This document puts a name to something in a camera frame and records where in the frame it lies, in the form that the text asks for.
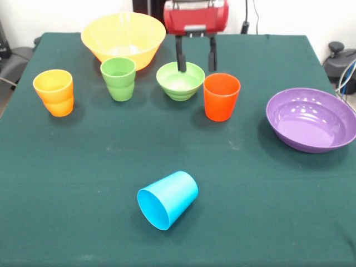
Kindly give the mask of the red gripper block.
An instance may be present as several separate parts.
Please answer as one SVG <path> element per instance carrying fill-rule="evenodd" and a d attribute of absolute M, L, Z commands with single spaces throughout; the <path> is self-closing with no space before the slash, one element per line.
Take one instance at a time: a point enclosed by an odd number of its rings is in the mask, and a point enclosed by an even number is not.
<path fill-rule="evenodd" d="M 186 72 L 182 51 L 182 36 L 216 34 L 225 30 L 229 16 L 228 1 L 166 1 L 164 23 L 169 34 L 175 36 L 177 69 Z M 209 37 L 209 71 L 217 70 L 215 35 Z"/>

